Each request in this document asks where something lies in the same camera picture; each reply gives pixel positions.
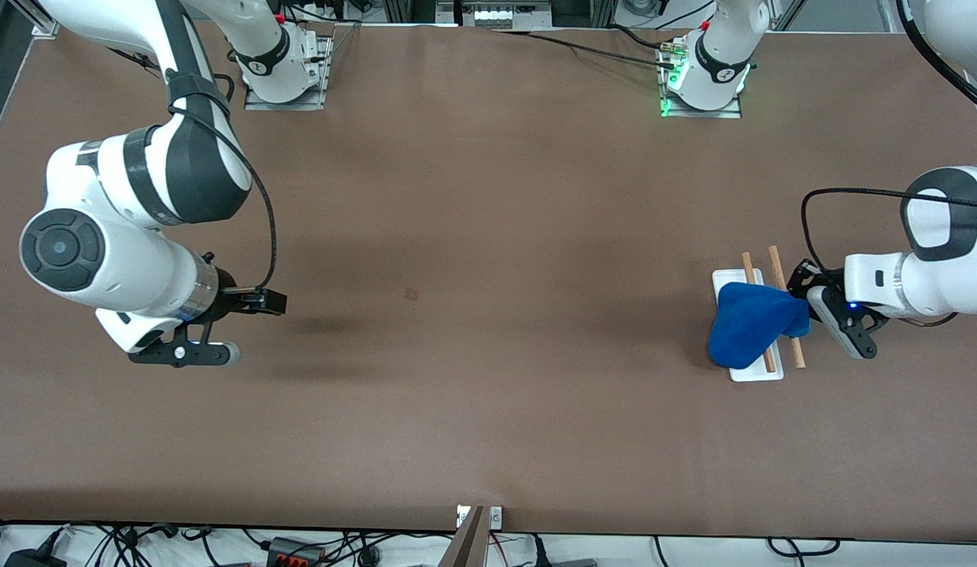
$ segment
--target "wooden chopstick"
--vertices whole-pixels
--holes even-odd
[[[768,247],[768,255],[772,256],[772,273],[775,274],[775,285],[781,290],[786,290],[786,273],[783,272],[783,262],[779,259],[779,248],[777,246]],[[800,337],[790,337],[793,344],[793,356],[797,359],[797,369],[805,369],[806,361],[802,357],[802,345]]]
[[[744,252],[742,257],[743,272],[744,276],[747,276],[747,283],[757,284],[757,280],[754,279],[754,263],[750,260],[750,252]],[[768,345],[768,350],[764,352],[764,367],[768,370],[769,374],[775,373],[775,358],[772,356],[772,345]]]

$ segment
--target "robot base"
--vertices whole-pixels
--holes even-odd
[[[679,39],[675,39],[673,46],[678,46]],[[665,53],[663,50],[657,50],[657,61],[660,62],[671,62],[674,65],[678,65],[678,69],[686,67],[687,61],[682,59],[682,54],[672,51],[671,53]],[[740,96],[733,97],[729,104],[725,107],[719,108],[719,110],[700,110],[690,106],[683,100],[680,100],[678,94],[673,90],[669,89],[668,85],[671,82],[675,82],[679,78],[678,69],[663,69],[659,68],[657,70],[657,85],[660,86],[660,115],[661,116],[683,116],[685,118],[741,118],[742,112],[740,109]]]
[[[327,100],[327,86],[331,76],[331,57],[334,53],[334,42],[331,37],[316,37],[316,57],[320,60],[314,64],[315,69],[310,69],[309,74],[316,74],[318,80],[316,85],[309,87],[294,100],[287,103],[272,103],[261,99],[254,93],[254,89],[247,87],[246,99],[243,101],[243,108],[246,110],[290,110],[290,111],[310,111],[323,110],[324,102]]]

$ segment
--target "blue towel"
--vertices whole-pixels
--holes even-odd
[[[709,336],[712,361],[746,369],[779,335],[809,333],[809,304],[774,287],[731,281],[719,290],[719,311]]]

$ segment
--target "metal bracket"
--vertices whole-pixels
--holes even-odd
[[[50,39],[56,35],[57,21],[46,13],[37,0],[9,0],[9,3],[16,6],[16,9],[34,24],[34,37]]]
[[[457,528],[463,525],[471,513],[471,506],[457,506]],[[502,506],[491,506],[488,509],[488,528],[492,532],[502,531]]]
[[[488,551],[488,536],[491,534],[489,524],[498,510],[498,521],[502,522],[502,508],[493,506],[457,506],[457,519],[464,510],[463,521],[453,541],[446,548],[439,561],[439,567],[484,567],[485,553]]]
[[[687,105],[686,102],[680,100],[674,91],[668,89],[668,84],[679,80],[687,67],[687,55],[680,50],[675,50],[677,46],[675,40],[674,43],[668,43],[668,48],[661,47],[657,50],[657,61],[669,62],[675,66],[673,69],[657,69],[657,85],[660,86],[660,115],[683,116],[685,118],[741,118],[739,94],[733,97],[728,105],[719,110],[699,110]],[[743,83],[741,83],[740,91],[743,91]]]
[[[318,57],[319,61],[305,65],[311,76],[316,76],[316,85],[309,87],[296,99],[287,103],[272,103],[261,99],[250,87],[246,90],[246,100],[243,108],[246,110],[323,110],[324,102],[327,100],[327,87],[331,78],[331,57],[334,53],[334,42],[331,37],[326,35],[316,35],[310,31],[312,37],[316,37],[316,43],[309,42],[309,53],[306,57]]]

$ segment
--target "metal mounting plate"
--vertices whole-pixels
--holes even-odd
[[[671,55],[657,50],[657,61],[672,62],[675,65],[687,65],[687,61],[674,61]],[[728,105],[719,110],[699,110],[687,105],[680,100],[680,97],[667,88],[667,83],[671,80],[671,75],[675,74],[674,69],[657,69],[657,83],[660,85],[660,115],[661,116],[683,116],[685,118],[741,118],[740,97],[733,97]]]
[[[457,506],[457,528],[463,525],[468,513],[471,513],[471,506]],[[488,528],[492,532],[502,531],[502,506],[489,507]]]
[[[309,111],[323,110],[327,100],[327,86],[331,78],[331,55],[334,53],[334,42],[331,37],[320,35],[316,37],[316,56],[322,57],[316,64],[307,65],[309,72],[315,72],[319,79],[316,85],[309,87],[294,100],[287,103],[271,103],[262,100],[249,87],[246,90],[246,100],[243,108],[246,110],[290,110]]]

